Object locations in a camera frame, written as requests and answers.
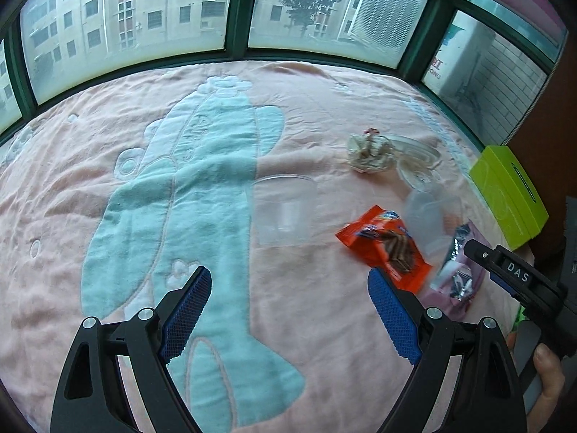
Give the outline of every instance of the orange snack wrapper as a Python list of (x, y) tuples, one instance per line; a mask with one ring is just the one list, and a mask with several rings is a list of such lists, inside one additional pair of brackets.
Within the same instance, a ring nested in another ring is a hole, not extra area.
[(401, 290), (417, 294), (431, 271), (399, 215), (378, 205), (336, 237), (368, 266), (386, 271)]

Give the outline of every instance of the lime green box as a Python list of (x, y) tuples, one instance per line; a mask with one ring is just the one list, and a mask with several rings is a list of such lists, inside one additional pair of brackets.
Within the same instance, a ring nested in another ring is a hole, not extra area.
[(508, 146), (487, 146), (471, 168), (511, 249), (541, 232), (549, 214), (535, 186)]

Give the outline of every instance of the clear plastic cup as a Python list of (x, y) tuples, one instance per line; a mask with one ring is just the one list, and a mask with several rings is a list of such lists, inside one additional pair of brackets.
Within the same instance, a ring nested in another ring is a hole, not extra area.
[(294, 246), (309, 242), (317, 197), (313, 179), (279, 174), (255, 180), (252, 219), (261, 246)]

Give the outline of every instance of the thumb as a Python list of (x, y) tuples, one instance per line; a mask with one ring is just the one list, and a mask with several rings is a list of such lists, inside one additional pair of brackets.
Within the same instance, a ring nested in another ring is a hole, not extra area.
[(546, 345), (537, 346), (533, 355), (533, 363), (541, 377), (543, 389), (527, 416), (527, 431), (530, 433), (536, 433), (545, 426), (555, 410), (565, 384), (561, 361)]

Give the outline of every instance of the blue gripper pad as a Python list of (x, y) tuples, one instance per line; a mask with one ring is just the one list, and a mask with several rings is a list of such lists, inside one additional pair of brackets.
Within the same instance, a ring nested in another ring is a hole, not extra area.
[(509, 285), (507, 285), (507, 283), (505, 283), (503, 281), (503, 279), (501, 279), (500, 276), (494, 274), (494, 273), (490, 273), (490, 277), (491, 280), (495, 283), (497, 283), (498, 286), (500, 286), (501, 288), (503, 288), (507, 293), (509, 293), (511, 296), (515, 296), (517, 294), (517, 291), (515, 291), (515, 289)]
[(179, 356), (186, 346), (194, 326), (211, 294), (211, 273), (204, 269), (194, 279), (178, 306), (166, 319), (162, 328), (159, 355), (165, 364)]
[(417, 327), (409, 317), (399, 298), (383, 278), (380, 270), (369, 272), (369, 296), (373, 300), (397, 353), (407, 358), (412, 365), (419, 363), (420, 352)]

